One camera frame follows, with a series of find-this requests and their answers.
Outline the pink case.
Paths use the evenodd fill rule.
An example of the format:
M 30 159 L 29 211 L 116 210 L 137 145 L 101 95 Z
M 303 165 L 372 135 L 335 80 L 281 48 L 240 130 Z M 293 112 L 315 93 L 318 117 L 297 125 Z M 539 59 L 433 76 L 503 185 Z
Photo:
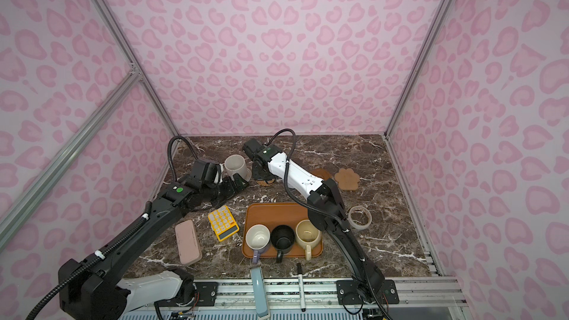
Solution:
M 193 265 L 202 259 L 202 249 L 191 220 L 175 226 L 176 244 L 182 265 Z

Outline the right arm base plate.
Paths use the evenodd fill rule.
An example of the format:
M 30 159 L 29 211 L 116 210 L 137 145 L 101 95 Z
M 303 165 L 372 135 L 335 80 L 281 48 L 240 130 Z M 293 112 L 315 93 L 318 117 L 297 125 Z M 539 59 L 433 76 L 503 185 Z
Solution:
M 367 295 L 365 286 L 360 281 L 339 280 L 335 284 L 340 305 L 364 305 L 375 302 Z M 383 305 L 398 305 L 400 299 L 394 280 L 386 279 L 380 290 L 376 292 L 376 297 Z

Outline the clear tape roll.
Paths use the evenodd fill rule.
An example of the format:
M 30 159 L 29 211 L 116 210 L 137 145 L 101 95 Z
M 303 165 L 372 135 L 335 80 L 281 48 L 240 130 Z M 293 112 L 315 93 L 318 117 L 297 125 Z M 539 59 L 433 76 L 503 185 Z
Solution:
M 366 230 L 372 224 L 373 217 L 369 209 L 359 205 L 348 211 L 348 222 L 356 230 Z

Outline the white speckled mug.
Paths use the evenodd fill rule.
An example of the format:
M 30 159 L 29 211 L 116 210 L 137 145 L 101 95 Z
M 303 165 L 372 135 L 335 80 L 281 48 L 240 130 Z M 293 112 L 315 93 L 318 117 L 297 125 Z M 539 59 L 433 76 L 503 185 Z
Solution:
M 239 175 L 248 182 L 252 177 L 252 172 L 247 168 L 246 160 L 241 155 L 230 155 L 225 159 L 223 166 L 232 179 L 235 179 L 235 175 Z

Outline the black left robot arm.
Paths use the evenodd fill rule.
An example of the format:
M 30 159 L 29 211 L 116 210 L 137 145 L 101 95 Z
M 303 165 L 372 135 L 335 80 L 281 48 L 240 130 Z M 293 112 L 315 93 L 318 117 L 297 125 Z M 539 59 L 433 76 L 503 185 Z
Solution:
M 112 241 L 81 262 L 70 259 L 59 268 L 59 306 L 74 319 L 118 319 L 133 291 L 119 287 L 127 269 L 166 229 L 199 210 L 204 203 L 221 207 L 249 187 L 242 177 L 224 177 L 219 184 L 202 183 L 193 188 L 192 178 L 183 177 L 148 201 L 144 212 Z

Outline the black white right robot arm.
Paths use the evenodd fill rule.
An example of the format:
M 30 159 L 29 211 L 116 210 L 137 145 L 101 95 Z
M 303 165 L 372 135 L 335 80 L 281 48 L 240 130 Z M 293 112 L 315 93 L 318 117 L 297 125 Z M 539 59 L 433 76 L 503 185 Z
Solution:
M 363 300 L 370 303 L 381 301 L 385 276 L 357 241 L 336 182 L 314 176 L 275 147 L 247 152 L 246 155 L 253 162 L 255 173 L 282 179 L 289 197 L 308 209 L 311 223 L 334 240 L 348 261 L 353 280 L 360 283 Z

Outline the cream yellow mug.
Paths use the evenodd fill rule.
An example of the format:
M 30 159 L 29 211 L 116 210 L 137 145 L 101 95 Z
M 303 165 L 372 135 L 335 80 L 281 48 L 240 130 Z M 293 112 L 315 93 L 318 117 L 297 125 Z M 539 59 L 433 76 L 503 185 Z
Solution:
M 295 237 L 296 244 L 302 248 L 305 259 L 310 261 L 314 256 L 316 247 L 320 245 L 322 232 L 310 220 L 305 219 L 296 225 Z

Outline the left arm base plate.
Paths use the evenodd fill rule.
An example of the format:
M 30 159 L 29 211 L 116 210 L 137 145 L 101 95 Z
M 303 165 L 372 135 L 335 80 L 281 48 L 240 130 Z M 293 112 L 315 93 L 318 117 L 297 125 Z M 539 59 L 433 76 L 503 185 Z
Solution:
M 189 281 L 182 284 L 174 302 L 182 307 L 213 307 L 219 283 L 215 281 Z

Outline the black mug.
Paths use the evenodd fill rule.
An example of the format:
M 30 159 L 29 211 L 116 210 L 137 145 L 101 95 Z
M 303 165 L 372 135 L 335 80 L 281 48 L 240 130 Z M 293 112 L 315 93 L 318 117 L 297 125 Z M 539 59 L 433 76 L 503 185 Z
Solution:
M 295 244 L 295 232 L 287 225 L 279 225 L 271 231 L 271 244 L 276 250 L 276 263 L 281 264 Z

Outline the orange rectangular tray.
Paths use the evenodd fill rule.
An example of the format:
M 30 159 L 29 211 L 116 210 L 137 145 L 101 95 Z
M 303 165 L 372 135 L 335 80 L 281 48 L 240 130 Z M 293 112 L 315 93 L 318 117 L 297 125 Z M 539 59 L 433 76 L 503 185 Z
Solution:
M 322 231 L 308 218 L 308 209 L 289 203 L 252 204 L 244 224 L 243 255 L 254 262 L 285 257 L 310 261 L 323 251 Z

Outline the light blue stapler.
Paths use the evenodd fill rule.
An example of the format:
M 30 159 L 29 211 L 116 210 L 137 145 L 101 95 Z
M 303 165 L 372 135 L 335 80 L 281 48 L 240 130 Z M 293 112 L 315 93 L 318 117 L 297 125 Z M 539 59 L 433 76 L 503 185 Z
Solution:
M 262 274 L 262 268 L 255 265 L 250 269 L 253 296 L 256 307 L 256 315 L 260 320 L 267 320 L 271 318 L 271 311 L 269 308 L 267 292 L 265 290 L 265 282 Z

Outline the rattan round coaster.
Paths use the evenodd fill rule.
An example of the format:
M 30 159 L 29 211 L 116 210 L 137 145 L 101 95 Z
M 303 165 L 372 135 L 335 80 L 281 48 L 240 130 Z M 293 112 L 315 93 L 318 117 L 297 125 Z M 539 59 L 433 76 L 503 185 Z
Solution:
M 269 181 L 257 181 L 256 183 L 257 183 L 259 186 L 266 187 L 266 186 L 272 185 L 274 182 L 275 182 L 275 180 L 274 180 L 274 179 L 271 179 L 271 180 L 269 180 Z

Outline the brown wooden round coaster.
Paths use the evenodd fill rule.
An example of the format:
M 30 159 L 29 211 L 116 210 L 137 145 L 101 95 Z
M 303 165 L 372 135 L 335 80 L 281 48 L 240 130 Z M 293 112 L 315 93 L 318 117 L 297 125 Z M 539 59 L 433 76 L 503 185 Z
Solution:
M 311 170 L 311 174 L 323 180 L 333 179 L 332 174 L 324 168 L 316 168 L 314 170 Z

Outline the black marker pen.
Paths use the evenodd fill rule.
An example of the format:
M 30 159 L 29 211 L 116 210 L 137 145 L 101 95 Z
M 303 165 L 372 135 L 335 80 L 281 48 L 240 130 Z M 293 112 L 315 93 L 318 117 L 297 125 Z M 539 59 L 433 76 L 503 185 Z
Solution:
M 299 300 L 300 300 L 300 309 L 304 313 L 307 310 L 306 299 L 305 299 L 305 286 L 304 286 L 304 279 L 303 279 L 303 269 L 300 262 L 296 263 L 297 269 L 297 278 L 299 284 Z

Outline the brown paw shaped coaster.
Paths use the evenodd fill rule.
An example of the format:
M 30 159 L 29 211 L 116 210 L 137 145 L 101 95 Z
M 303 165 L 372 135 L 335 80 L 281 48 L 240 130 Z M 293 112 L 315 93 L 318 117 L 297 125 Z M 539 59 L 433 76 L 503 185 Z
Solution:
M 343 191 L 355 191 L 359 188 L 360 176 L 352 168 L 341 168 L 334 175 L 334 180 L 338 184 L 339 189 Z

